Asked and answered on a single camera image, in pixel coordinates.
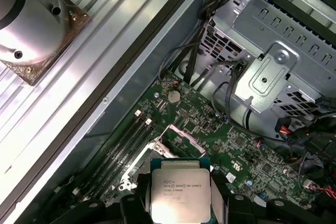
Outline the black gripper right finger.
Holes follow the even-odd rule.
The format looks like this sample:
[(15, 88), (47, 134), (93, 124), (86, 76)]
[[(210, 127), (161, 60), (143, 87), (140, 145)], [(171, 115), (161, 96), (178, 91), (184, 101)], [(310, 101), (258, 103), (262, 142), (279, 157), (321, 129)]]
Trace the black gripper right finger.
[(211, 175), (212, 209), (218, 223), (326, 223), (323, 218), (283, 199), (260, 206), (242, 194), (233, 194), (224, 176)]

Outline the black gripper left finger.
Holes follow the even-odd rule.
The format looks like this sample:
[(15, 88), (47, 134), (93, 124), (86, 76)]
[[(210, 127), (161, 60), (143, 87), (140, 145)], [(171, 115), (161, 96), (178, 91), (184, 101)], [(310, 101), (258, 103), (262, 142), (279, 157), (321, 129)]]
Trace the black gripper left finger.
[(87, 200), (52, 223), (152, 223), (149, 213), (151, 174), (139, 174), (137, 182), (134, 194), (123, 196), (109, 207), (101, 200)]

